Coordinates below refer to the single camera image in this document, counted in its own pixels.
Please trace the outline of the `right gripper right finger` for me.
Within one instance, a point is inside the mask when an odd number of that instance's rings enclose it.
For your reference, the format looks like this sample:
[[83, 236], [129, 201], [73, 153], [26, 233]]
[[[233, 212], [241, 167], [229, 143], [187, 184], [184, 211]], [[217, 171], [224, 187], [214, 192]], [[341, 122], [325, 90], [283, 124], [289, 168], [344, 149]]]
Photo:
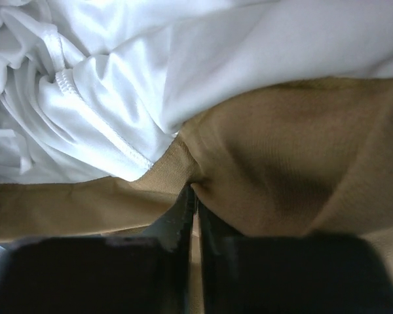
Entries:
[[226, 239], [241, 233], [210, 211], [200, 199], [196, 201], [202, 266], [202, 291], [206, 313], [227, 313], [231, 274]]

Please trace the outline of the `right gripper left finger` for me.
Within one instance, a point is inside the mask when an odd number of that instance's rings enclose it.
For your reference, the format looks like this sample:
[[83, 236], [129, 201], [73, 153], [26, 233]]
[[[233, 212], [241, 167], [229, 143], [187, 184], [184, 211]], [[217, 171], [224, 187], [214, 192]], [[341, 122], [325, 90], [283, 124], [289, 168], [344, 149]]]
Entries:
[[195, 194], [184, 186], [175, 203], [142, 234], [160, 243], [159, 295], [161, 313], [189, 313], [191, 239]]

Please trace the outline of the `tan garment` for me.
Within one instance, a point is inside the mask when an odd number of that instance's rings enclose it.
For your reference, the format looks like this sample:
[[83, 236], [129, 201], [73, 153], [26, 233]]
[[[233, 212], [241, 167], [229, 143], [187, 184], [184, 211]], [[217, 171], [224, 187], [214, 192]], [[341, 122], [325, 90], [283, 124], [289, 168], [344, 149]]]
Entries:
[[393, 1], [0, 1], [0, 243], [357, 235], [393, 278]]

